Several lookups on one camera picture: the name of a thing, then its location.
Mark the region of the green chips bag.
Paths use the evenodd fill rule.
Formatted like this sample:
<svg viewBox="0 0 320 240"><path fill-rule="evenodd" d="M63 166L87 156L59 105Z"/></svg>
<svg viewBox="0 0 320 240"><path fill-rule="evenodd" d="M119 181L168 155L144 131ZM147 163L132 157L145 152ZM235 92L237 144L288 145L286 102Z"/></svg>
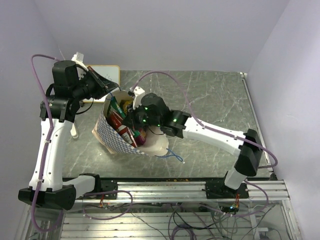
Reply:
<svg viewBox="0 0 320 240"><path fill-rule="evenodd" d="M111 113L117 113L121 117L122 120L126 117L124 111L122 110L117 99L114 96L111 98L111 100L109 102L106 116L109 117L111 115Z"/></svg>

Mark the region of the red doritos bag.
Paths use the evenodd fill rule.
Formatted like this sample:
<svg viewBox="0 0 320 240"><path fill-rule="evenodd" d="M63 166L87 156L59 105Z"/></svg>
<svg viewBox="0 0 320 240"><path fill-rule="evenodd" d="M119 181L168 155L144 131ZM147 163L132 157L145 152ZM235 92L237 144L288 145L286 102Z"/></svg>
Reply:
<svg viewBox="0 0 320 240"><path fill-rule="evenodd" d="M117 113L111 113L107 118L107 121L127 144L134 148L138 146L131 130L122 123L123 120Z"/></svg>

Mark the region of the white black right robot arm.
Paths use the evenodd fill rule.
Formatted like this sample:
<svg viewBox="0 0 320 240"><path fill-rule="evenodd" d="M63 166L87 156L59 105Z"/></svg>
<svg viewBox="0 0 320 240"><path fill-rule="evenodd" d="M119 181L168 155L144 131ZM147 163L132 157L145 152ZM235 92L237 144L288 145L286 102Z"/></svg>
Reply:
<svg viewBox="0 0 320 240"><path fill-rule="evenodd" d="M233 197L248 177L256 176L263 149L255 130L242 132L209 124L188 112L170 109L161 97L145 93L142 89L135 89L129 95L133 102L127 108L123 121L125 126L133 130L148 128L156 134L200 141L236 156L234 166L227 171L220 186L224 197Z"/></svg>

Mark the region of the blue checkered paper bag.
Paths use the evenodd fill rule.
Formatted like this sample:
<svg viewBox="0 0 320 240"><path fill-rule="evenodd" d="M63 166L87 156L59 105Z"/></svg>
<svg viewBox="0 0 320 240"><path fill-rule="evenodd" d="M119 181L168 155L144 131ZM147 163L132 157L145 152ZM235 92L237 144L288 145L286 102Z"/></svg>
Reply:
<svg viewBox="0 0 320 240"><path fill-rule="evenodd" d="M133 98L124 90L116 90L105 97L102 112L92 130L96 139L111 154L139 154L158 158L183 158L169 148L167 136L158 126L147 126L133 130L123 125L124 107Z"/></svg>

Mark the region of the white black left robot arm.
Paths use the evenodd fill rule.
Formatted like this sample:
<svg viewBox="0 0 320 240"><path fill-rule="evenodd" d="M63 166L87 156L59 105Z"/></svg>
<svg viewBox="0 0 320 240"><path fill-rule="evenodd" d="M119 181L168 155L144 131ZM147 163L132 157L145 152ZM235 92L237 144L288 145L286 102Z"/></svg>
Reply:
<svg viewBox="0 0 320 240"><path fill-rule="evenodd" d="M41 140L36 166L28 187L19 190L18 199L39 208L70 210L80 196L96 199L102 193L100 177L94 173L63 181L66 144L80 101L101 99L119 85L91 66L72 60L55 62L52 76L53 83L40 104Z"/></svg>

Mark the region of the purple snack pouch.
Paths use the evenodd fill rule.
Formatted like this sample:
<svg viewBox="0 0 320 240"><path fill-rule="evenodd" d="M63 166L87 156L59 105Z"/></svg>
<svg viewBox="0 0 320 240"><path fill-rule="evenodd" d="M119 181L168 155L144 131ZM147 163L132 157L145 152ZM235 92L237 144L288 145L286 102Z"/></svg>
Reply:
<svg viewBox="0 0 320 240"><path fill-rule="evenodd" d="M137 144L137 146L142 146L145 144L146 142L146 132L143 128L140 128L140 129L136 129L134 130L134 140Z"/></svg>

